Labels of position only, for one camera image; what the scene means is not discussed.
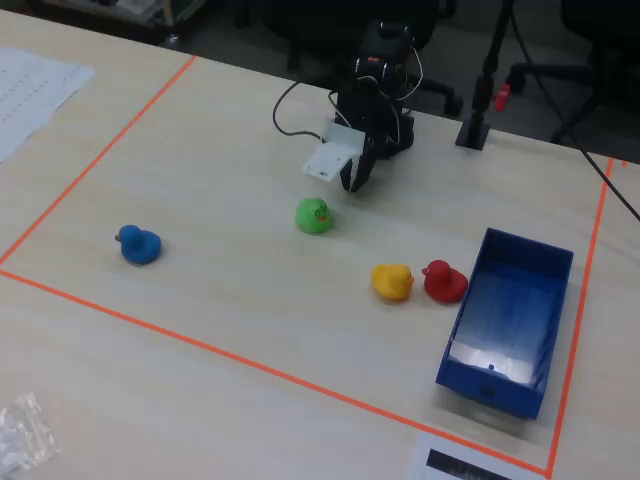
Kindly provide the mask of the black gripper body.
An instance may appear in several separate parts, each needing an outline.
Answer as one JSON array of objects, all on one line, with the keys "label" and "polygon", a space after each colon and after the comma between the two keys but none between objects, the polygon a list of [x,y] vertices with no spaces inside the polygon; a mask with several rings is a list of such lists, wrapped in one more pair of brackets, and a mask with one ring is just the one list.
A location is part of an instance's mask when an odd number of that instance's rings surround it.
[{"label": "black gripper body", "polygon": [[377,87],[343,87],[335,92],[334,120],[376,140],[376,145],[398,145],[398,112]]}]

